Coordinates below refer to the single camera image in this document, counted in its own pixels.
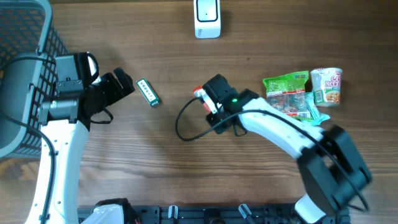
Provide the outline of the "green snack bag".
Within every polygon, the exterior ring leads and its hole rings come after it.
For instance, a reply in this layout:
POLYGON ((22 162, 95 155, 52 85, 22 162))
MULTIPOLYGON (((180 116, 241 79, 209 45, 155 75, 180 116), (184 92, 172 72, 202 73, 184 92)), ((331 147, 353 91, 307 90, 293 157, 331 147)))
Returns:
POLYGON ((310 121, 312 117, 305 99, 308 77, 308 71, 301 71, 264 78, 262 81, 266 88, 266 101, 290 117, 310 121))

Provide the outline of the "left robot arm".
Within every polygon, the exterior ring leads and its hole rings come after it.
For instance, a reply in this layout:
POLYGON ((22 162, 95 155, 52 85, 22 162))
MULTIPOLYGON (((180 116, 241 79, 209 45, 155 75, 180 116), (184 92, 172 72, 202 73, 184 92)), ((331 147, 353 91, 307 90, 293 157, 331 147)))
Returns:
POLYGON ((135 88, 120 67, 100 75, 90 52, 58 56, 58 80, 39 108, 42 138, 39 173, 27 223, 78 223, 78 182, 92 116, 135 88))

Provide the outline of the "red snack packet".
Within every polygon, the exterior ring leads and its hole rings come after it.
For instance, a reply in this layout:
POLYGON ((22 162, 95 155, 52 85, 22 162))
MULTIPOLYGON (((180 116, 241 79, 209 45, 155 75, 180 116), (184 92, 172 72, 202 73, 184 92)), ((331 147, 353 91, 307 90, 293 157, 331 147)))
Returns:
POLYGON ((200 99, 201 104, 203 105, 204 109, 207 110, 207 112, 211 113, 211 110, 209 109, 208 105, 205 103, 204 99, 202 98, 201 91, 202 91, 202 86, 198 85, 193 89, 193 94, 200 99))

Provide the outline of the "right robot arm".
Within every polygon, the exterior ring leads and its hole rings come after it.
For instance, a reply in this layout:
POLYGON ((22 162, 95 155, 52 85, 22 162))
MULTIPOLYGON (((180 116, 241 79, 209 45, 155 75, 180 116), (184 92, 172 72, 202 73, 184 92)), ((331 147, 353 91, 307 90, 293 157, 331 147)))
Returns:
POLYGON ((335 216, 358 197, 372 178, 351 136, 341 127, 330 130, 307 125, 277 111, 251 90, 204 89, 205 103, 216 114, 236 118, 247 131, 279 146, 297 161, 306 193, 294 205, 295 213, 307 223, 335 216))

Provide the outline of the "small green box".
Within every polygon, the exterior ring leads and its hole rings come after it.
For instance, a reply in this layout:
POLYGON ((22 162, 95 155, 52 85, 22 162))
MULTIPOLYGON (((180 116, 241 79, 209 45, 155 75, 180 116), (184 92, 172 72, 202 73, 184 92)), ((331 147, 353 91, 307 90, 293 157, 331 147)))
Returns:
POLYGON ((157 106, 160 104, 159 97, 155 93, 154 89, 151 87, 150 83, 145 79, 141 78, 136 82, 138 89, 143 94, 144 98, 150 104, 151 107, 157 106))

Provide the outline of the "cup noodles container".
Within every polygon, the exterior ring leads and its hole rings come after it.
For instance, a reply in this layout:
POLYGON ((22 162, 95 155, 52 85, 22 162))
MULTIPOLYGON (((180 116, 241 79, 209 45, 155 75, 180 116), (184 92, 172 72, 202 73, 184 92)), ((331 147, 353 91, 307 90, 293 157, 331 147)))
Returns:
POLYGON ((316 68, 310 72, 317 106, 339 105, 342 74, 343 71, 340 68, 316 68))

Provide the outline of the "teal wet wipes packet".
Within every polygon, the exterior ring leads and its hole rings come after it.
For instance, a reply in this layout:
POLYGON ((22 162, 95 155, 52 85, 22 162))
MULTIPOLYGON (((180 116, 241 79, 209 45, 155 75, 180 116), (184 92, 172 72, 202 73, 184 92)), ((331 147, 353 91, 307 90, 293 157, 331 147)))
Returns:
POLYGON ((311 114, 310 121, 305 121, 312 126, 319 126, 323 121, 329 120, 330 116, 319 112, 317 106, 315 105, 315 100, 312 92, 305 93, 305 100, 308 104, 308 110, 311 114))

